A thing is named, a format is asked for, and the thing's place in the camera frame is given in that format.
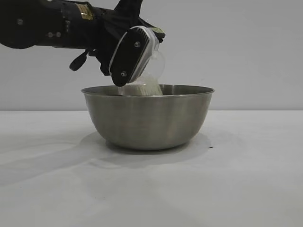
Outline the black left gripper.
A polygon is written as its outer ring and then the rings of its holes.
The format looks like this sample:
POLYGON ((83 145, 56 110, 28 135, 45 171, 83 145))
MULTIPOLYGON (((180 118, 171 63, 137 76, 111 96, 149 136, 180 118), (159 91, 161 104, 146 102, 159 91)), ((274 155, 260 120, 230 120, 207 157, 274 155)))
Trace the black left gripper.
MULTIPOLYGON (((67 35, 64 47, 85 51, 71 62, 70 69, 77 71, 89 55, 100 62, 101 72, 108 76, 118 42, 131 27, 140 24, 141 5, 140 0, 121 0, 114 9, 105 9, 87 1, 63 1, 67 35)), ((153 31, 159 43, 164 41, 166 34, 162 29, 146 21, 141 24, 153 31)))

